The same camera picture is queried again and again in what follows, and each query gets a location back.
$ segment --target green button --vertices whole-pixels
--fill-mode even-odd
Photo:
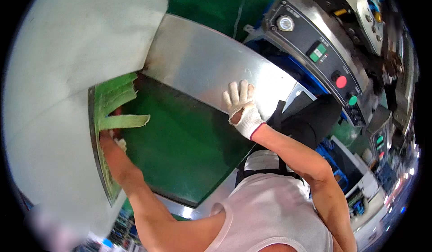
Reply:
[[[381,143],[380,145],[378,145],[378,147],[376,148],[377,150],[379,150],[381,147],[383,147],[384,143]]]
[[[357,96],[355,95],[351,96],[351,98],[348,100],[348,104],[355,105],[356,103],[357,103]]]
[[[320,43],[314,49],[314,51],[312,51],[312,53],[309,55],[309,58],[311,58],[311,60],[313,60],[314,63],[316,63],[326,51],[327,49],[325,48],[325,46],[323,46],[323,44]]]
[[[318,55],[316,55],[315,52],[312,52],[312,53],[309,55],[309,57],[311,58],[311,60],[314,61],[314,63],[316,63],[316,62],[320,59],[320,57],[319,57]]]
[[[321,52],[321,54],[324,54],[327,51],[325,46],[323,46],[321,43],[317,46],[317,49]]]
[[[379,136],[379,138],[377,139],[377,144],[380,144],[383,141],[384,137],[383,136]]]

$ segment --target yellow part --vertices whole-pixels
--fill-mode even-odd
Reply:
[[[346,14],[346,13],[348,13],[348,11],[346,11],[345,9],[341,9],[341,10],[338,10],[338,11],[334,12],[334,15],[335,16],[340,16],[340,15],[343,15],[343,14]]]
[[[382,22],[382,18],[381,18],[381,13],[380,12],[375,11],[374,12],[374,17],[375,17],[376,22],[378,22],[378,23]]]

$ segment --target green floor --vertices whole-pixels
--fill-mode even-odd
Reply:
[[[271,0],[246,0],[238,24],[236,39],[243,41],[246,24],[255,25]],[[241,0],[169,0],[168,13],[181,16],[213,28],[228,36],[233,35]]]

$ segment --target torn glove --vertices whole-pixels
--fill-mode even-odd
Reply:
[[[231,82],[228,84],[228,91],[222,93],[228,107],[229,124],[250,140],[258,127],[265,124],[254,104],[254,90],[254,85],[248,84],[247,80],[242,80],[240,92],[237,82]]]

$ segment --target white tank top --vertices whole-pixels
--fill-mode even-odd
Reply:
[[[272,244],[297,252],[333,251],[332,235],[308,199],[307,188],[273,173],[245,178],[211,215],[224,210],[225,222],[206,252],[257,252]]]

